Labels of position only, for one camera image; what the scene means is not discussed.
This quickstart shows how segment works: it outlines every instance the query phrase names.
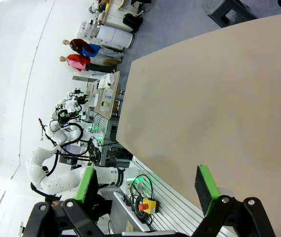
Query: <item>black bag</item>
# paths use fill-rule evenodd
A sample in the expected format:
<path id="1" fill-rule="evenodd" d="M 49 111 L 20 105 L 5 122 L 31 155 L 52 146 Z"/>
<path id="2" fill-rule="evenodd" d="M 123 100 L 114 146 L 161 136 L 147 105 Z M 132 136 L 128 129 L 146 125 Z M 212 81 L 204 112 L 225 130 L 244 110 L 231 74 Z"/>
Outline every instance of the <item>black bag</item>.
<path id="1" fill-rule="evenodd" d="M 134 32 L 138 31 L 142 21 L 143 21 L 142 17 L 136 17 L 130 13 L 125 14 L 122 20 L 122 22 L 125 25 L 128 25 L 130 28 L 132 28 Z"/>

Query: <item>gray floor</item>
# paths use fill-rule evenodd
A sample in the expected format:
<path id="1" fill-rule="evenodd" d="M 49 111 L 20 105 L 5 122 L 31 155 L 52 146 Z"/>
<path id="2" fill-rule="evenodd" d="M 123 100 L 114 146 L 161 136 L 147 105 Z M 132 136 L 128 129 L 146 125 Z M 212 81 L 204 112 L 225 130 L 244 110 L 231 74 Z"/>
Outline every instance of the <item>gray floor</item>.
<path id="1" fill-rule="evenodd" d="M 253 14 L 267 17 L 281 13 L 277 0 L 242 0 Z M 145 15 L 135 41 L 130 49 L 125 50 L 123 62 L 119 64 L 119 86 L 126 83 L 131 62 L 137 58 L 168 47 L 189 38 L 219 29 L 204 12 L 203 0 L 152 0 L 144 8 L 151 8 Z"/>

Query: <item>wooden table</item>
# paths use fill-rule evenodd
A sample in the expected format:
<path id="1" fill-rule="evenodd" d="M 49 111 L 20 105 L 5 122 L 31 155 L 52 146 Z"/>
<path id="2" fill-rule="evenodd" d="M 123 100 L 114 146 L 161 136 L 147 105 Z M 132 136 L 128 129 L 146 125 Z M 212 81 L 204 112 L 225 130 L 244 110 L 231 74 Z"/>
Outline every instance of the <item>wooden table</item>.
<path id="1" fill-rule="evenodd" d="M 112 116 L 112 110 L 113 110 L 113 105 L 114 105 L 114 100 L 115 100 L 115 94 L 116 94 L 116 90 L 117 90 L 117 85 L 120 79 L 120 72 L 115 72 L 114 74 L 114 83 L 111 84 L 110 88 L 111 90 L 113 90 L 113 96 L 110 102 L 110 110 L 109 111 L 101 111 L 101 104 L 102 104 L 102 98 L 103 98 L 103 94 L 104 94 L 104 89 L 97 89 L 98 91 L 98 99 L 97 99 L 97 104 L 96 107 L 94 107 L 94 111 L 100 115 L 102 115 L 103 117 L 105 117 L 106 119 L 110 120 L 111 116 Z M 93 94 L 93 87 L 96 86 L 92 83 L 89 83 L 86 87 L 86 94 L 90 94 L 90 99 L 89 101 L 85 104 L 87 106 L 90 107 L 90 103 L 91 103 L 91 97 Z"/>
<path id="2" fill-rule="evenodd" d="M 281 15 L 132 62 L 117 141 L 200 208 L 196 168 L 258 197 L 281 236 Z"/>

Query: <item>red button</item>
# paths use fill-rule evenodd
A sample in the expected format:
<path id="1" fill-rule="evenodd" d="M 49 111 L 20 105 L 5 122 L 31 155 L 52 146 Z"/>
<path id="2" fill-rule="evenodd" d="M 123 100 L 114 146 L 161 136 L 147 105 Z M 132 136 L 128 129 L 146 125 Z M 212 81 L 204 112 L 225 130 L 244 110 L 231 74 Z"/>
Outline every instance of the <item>red button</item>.
<path id="1" fill-rule="evenodd" d="M 139 204 L 138 208 L 139 208 L 140 211 L 143 211 L 143 210 L 148 209 L 148 205 L 147 204 Z"/>

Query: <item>mannequin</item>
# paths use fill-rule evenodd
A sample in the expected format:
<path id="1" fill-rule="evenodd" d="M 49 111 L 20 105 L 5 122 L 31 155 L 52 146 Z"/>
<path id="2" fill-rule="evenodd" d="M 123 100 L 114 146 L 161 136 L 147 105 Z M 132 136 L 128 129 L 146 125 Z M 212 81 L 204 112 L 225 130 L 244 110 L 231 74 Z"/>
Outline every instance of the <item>mannequin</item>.
<path id="1" fill-rule="evenodd" d="M 69 66 L 77 69 L 79 72 L 85 71 L 97 71 L 102 73 L 112 73 L 114 67 L 101 66 L 90 63 L 90 58 L 87 56 L 81 56 L 78 54 L 70 54 L 68 57 L 60 56 L 60 62 L 67 62 Z"/>
<path id="2" fill-rule="evenodd" d="M 64 45 L 70 45 L 70 48 L 81 56 L 86 55 L 88 57 L 116 60 L 121 60 L 124 56 L 124 53 L 115 52 L 97 44 L 87 43 L 82 39 L 73 39 L 71 41 L 64 39 L 62 43 Z"/>

